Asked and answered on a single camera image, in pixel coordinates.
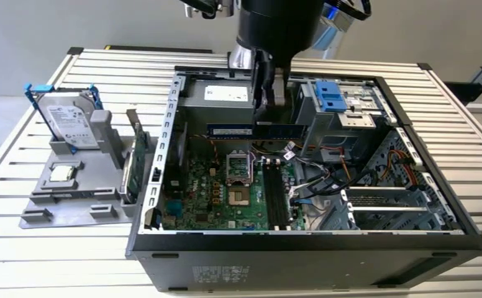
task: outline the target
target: circuit board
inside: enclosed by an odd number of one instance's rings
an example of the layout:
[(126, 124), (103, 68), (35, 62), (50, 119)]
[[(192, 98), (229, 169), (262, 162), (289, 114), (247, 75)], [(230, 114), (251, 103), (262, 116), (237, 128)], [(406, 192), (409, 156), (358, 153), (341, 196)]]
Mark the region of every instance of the circuit board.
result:
[[(163, 227), (167, 230), (269, 230), (267, 206), (265, 203), (265, 184), (261, 162), (254, 163), (254, 181), (250, 187), (226, 184), (226, 160), (218, 166), (209, 160), (190, 160), (188, 185), (180, 205), (167, 201)], [(283, 191), (294, 185), (294, 167), (282, 167)], [(303, 216), (299, 211), (298, 220), (291, 222), (293, 230), (303, 230)]]

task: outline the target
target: white wall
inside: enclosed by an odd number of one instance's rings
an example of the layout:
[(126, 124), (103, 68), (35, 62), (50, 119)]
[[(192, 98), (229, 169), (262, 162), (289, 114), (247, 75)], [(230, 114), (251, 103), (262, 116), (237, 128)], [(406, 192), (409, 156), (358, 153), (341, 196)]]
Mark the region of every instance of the white wall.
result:
[(237, 19), (187, 19), (176, 0), (0, 0), (0, 95), (46, 83), (70, 47), (235, 44)]
[[(444, 79), (469, 79), (482, 65), (482, 0), (374, 0), (373, 10), (338, 58), (429, 62)], [(237, 19), (186, 19), (176, 0), (0, 0), (0, 95), (46, 83), (70, 46), (227, 52), (235, 33)]]

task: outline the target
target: ram slot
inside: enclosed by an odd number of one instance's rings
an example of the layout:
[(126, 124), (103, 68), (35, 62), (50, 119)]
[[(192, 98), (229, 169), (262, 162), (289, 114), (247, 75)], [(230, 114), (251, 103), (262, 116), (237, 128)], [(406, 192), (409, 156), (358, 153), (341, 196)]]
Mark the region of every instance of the ram slot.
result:
[(289, 211), (279, 164), (263, 165), (263, 183), (269, 226), (275, 230), (286, 230), (289, 226)]

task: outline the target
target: aluminum table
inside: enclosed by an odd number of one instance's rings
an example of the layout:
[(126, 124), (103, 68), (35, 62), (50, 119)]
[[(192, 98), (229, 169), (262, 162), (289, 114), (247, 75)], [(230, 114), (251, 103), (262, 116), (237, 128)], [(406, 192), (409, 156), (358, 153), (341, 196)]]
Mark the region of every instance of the aluminum table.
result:
[[(95, 83), (120, 135), (134, 135), (127, 109), (138, 110), (146, 129), (158, 135), (175, 65), (226, 67), (226, 55), (84, 50), (66, 56), (48, 83), (71, 88)], [(436, 73), (417, 64), (315, 59), (294, 60), (293, 68), (293, 71), (386, 79), (482, 231), (482, 126)], [(167, 297), (170, 294), (156, 292), (139, 262), (124, 257), (130, 224), (19, 228), (19, 214), (51, 153), (48, 141), (50, 130), (29, 109), (0, 148), (0, 297)], [(482, 297), (482, 257), (409, 291), (180, 295)]]

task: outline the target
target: motherboard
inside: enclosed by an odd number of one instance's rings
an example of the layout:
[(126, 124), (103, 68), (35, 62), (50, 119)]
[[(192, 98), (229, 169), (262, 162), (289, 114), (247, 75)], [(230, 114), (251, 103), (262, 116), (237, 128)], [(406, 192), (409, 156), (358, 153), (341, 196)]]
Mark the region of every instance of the motherboard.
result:
[[(270, 229), (265, 164), (254, 159), (247, 156), (243, 161), (241, 154), (219, 159), (219, 164), (215, 160), (198, 157), (190, 159), (184, 194), (166, 203), (166, 230)], [(295, 184), (293, 164), (283, 163), (279, 172), (279, 191), (285, 194)], [(291, 208), (285, 196), (283, 203), (289, 211)], [(305, 229), (301, 210), (295, 211), (295, 219), (287, 218), (291, 219), (289, 224), (293, 230)]]

